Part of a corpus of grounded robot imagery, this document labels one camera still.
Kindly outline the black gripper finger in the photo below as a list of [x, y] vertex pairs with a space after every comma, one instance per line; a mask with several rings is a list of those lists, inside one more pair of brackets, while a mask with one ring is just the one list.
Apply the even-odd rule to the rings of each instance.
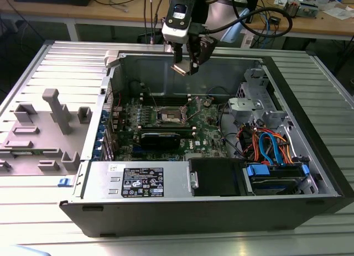
[[187, 43], [190, 64], [188, 75], [198, 72], [199, 66], [209, 60], [218, 40], [211, 36], [190, 36]]
[[179, 43], [173, 43], [174, 61], [173, 64], [177, 65], [183, 60], [183, 45]]

